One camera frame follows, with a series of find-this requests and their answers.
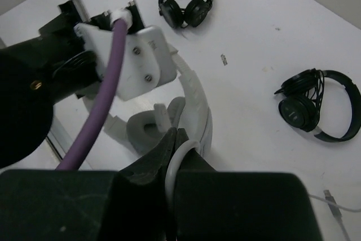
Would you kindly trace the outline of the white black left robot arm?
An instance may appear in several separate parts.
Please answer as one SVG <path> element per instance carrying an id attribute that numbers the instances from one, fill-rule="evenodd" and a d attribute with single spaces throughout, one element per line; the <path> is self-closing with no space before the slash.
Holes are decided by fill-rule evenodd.
<path id="1" fill-rule="evenodd" d="M 99 90 L 81 131 L 58 165 L 77 170 L 93 147 L 111 108 L 124 68 L 126 36 L 144 28 L 138 6 L 89 17 L 82 0 L 69 0 L 39 29 L 39 36 L 1 50 L 1 167 L 33 153 L 47 137 L 54 105 L 98 84 Z M 80 28 L 107 30 L 111 39 L 104 76 L 96 73 L 100 57 L 87 49 Z"/>

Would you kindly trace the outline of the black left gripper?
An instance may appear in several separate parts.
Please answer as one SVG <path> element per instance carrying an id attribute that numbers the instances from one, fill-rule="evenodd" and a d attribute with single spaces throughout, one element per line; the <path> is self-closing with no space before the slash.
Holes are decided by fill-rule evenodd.
<path id="1" fill-rule="evenodd" d="M 82 0 L 68 0 L 58 8 L 60 14 L 39 29 L 42 37 L 54 39 L 46 47 L 52 56 L 43 68 L 45 78 L 53 99 L 63 100 L 73 94 L 81 98 L 102 80 L 96 72 L 94 51 L 85 48 L 85 39 L 75 27 L 84 23 L 100 30 L 112 30 L 111 12 L 90 17 Z"/>

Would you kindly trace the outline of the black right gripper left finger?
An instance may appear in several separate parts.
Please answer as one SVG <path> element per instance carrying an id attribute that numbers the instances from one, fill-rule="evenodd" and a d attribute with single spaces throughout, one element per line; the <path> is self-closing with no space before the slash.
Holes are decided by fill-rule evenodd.
<path id="1" fill-rule="evenodd" d="M 166 240 L 165 175 L 177 129 L 169 129 L 146 155 L 117 175 L 117 230 L 125 240 Z"/>

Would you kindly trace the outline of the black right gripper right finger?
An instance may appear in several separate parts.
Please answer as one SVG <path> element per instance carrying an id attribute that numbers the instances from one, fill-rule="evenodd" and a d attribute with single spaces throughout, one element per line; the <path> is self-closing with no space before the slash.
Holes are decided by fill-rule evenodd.
<path id="1" fill-rule="evenodd" d="M 321 240 L 310 199 L 291 173 L 219 172 L 195 150 L 177 173 L 178 240 Z"/>

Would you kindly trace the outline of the white grey over-ear headphones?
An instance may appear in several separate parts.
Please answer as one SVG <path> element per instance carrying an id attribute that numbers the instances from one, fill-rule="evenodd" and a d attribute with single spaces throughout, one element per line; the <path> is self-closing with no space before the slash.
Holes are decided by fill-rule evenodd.
<path id="1" fill-rule="evenodd" d="M 198 141 L 200 156 L 210 150 L 213 135 L 213 119 L 202 84 L 194 70 L 178 54 L 178 50 L 168 45 L 177 70 L 184 96 L 174 98 L 167 107 L 166 117 L 169 124 L 175 128 L 186 130 L 188 138 Z M 127 122 L 118 116 L 108 115 L 102 131 L 121 144 L 129 142 L 133 149 L 144 155 L 154 148 L 164 136 L 165 130 L 159 129 L 160 123 L 165 123 L 158 111 L 139 112 Z"/>

